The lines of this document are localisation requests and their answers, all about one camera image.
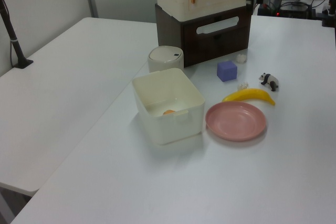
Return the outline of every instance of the brown wooden box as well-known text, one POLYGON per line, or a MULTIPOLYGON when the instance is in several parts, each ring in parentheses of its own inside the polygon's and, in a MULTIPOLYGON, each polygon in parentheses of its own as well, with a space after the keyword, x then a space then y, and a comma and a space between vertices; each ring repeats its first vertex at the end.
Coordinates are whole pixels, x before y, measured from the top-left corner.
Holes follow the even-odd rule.
POLYGON ((231 54, 248 47, 251 12, 239 7, 225 12, 180 22, 156 4, 159 46, 179 47, 184 52, 184 67, 231 54), (238 17, 236 26, 209 34, 197 34, 198 27, 238 17))

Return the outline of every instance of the white lid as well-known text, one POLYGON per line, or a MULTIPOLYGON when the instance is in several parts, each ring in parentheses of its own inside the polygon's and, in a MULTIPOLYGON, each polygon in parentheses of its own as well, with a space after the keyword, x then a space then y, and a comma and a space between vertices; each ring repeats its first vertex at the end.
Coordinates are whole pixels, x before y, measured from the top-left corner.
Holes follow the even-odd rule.
POLYGON ((150 52, 149 58, 161 62, 169 62, 177 60, 182 55, 182 53, 182 49, 178 47, 159 46, 150 52))

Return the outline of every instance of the blue foam cube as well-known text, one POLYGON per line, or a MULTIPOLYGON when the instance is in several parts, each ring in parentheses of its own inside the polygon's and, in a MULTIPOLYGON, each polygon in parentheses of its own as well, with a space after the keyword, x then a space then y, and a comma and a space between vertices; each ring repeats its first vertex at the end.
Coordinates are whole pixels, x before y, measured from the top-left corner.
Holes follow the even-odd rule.
POLYGON ((237 66, 232 61, 223 61, 217 64, 217 76, 222 81, 237 79, 237 66))

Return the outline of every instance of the toy panda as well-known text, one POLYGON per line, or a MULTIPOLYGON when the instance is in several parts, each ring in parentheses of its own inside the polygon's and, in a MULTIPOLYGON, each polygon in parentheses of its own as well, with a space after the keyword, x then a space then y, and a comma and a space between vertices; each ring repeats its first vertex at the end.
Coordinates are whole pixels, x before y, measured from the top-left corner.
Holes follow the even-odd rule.
POLYGON ((259 80, 263 81, 261 84, 262 85, 265 85, 265 84, 269 84, 272 88, 272 91, 276 91, 276 88, 279 87, 279 81, 277 78, 275 78, 274 76, 270 75, 269 73, 266 74, 262 74, 260 77, 259 77, 259 80))

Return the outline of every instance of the yellow banana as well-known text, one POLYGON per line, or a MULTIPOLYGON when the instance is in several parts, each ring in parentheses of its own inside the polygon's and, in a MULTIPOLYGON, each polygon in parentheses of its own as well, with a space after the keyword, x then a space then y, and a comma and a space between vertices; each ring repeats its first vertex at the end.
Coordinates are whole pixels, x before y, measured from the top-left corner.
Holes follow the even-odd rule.
POLYGON ((227 101, 243 101, 247 99, 260 99, 275 105, 275 101, 269 93, 262 89, 242 89, 225 97, 222 102, 227 101))

